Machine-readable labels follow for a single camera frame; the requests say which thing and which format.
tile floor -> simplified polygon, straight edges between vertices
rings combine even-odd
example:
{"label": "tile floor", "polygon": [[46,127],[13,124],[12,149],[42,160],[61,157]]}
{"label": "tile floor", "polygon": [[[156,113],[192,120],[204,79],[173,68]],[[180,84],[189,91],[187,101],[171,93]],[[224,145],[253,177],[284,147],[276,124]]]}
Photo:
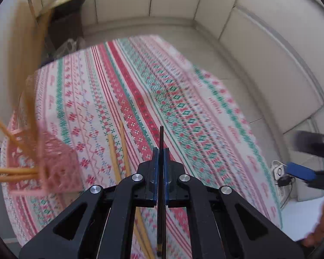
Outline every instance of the tile floor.
{"label": "tile floor", "polygon": [[85,42],[86,46],[92,46],[112,39],[143,34],[161,36],[193,64],[211,72],[222,80],[240,106],[246,119],[251,123],[252,131],[258,140],[268,165],[271,164],[272,160],[280,159],[270,130],[262,118],[260,110],[249,95],[245,84],[237,78],[226,60],[196,29],[174,25],[122,27],[85,36]]}

frying pan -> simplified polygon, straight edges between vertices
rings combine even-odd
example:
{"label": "frying pan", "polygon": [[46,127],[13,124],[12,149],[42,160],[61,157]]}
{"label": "frying pan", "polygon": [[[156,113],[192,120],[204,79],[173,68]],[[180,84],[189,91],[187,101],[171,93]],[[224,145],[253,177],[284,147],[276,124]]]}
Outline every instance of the frying pan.
{"label": "frying pan", "polygon": [[38,18],[47,11],[53,9],[54,14],[52,17],[52,21],[57,20],[72,12],[80,10],[80,7],[83,5],[84,2],[85,0],[54,0],[50,4],[43,7],[43,9],[39,13]]}

metal bolt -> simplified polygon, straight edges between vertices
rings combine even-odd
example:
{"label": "metal bolt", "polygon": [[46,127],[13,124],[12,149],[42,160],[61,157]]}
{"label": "metal bolt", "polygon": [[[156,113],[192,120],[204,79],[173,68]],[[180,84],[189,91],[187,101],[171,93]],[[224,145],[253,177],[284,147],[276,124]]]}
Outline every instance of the metal bolt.
{"label": "metal bolt", "polygon": [[189,181],[191,178],[190,178],[190,176],[187,175],[187,174],[181,174],[181,175],[179,176],[179,179],[180,179],[182,182],[187,182],[187,181]]}
{"label": "metal bolt", "polygon": [[136,173],[136,174],[132,175],[133,181],[141,181],[142,179],[143,179],[143,176],[141,174]]}
{"label": "metal bolt", "polygon": [[101,187],[98,185],[94,185],[90,188],[90,192],[92,192],[93,194],[97,194],[101,191]]}
{"label": "metal bolt", "polygon": [[232,192],[232,189],[229,186],[223,186],[221,188],[221,192],[225,195],[229,195]]}

striped tablecloth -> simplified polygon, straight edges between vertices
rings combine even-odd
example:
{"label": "striped tablecloth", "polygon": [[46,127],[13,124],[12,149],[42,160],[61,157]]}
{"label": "striped tablecloth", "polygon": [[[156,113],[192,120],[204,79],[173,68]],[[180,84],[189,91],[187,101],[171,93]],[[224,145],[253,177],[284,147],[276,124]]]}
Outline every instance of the striped tablecloth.
{"label": "striped tablecloth", "polygon": [[[65,56],[39,71],[37,116],[78,152],[84,189],[116,184],[107,134],[115,139],[125,176],[119,121],[125,126],[132,173],[152,157],[159,126],[171,158],[212,187],[230,185],[277,226],[281,212],[270,170],[245,117],[226,87],[186,60],[158,36],[117,39]],[[11,120],[11,128],[16,122]],[[7,141],[1,149],[6,166]],[[7,212],[21,245],[79,194],[11,197],[3,184]],[[156,248],[156,209],[143,208]],[[187,214],[167,208],[169,258],[191,258]],[[143,258],[135,238],[132,258]]]}

table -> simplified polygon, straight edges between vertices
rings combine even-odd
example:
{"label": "table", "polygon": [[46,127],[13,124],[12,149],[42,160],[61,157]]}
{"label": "table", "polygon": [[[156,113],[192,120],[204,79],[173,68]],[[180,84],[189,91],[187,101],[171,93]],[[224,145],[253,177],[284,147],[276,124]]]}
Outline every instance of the table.
{"label": "table", "polygon": [[[36,114],[40,123],[78,153],[84,189],[116,184],[107,134],[112,133],[125,177],[119,121],[132,173],[152,157],[164,126],[165,147],[185,171],[212,187],[229,185],[278,227],[279,202],[270,169],[249,124],[226,87],[195,67],[156,35],[116,39],[52,62],[38,73]],[[15,117],[10,128],[16,128]],[[1,149],[6,166],[7,140]],[[46,197],[9,194],[7,212],[21,245],[68,206],[79,193]],[[156,248],[156,208],[142,216]],[[184,208],[167,208],[169,258],[191,258]],[[135,239],[132,258],[143,258]]]}

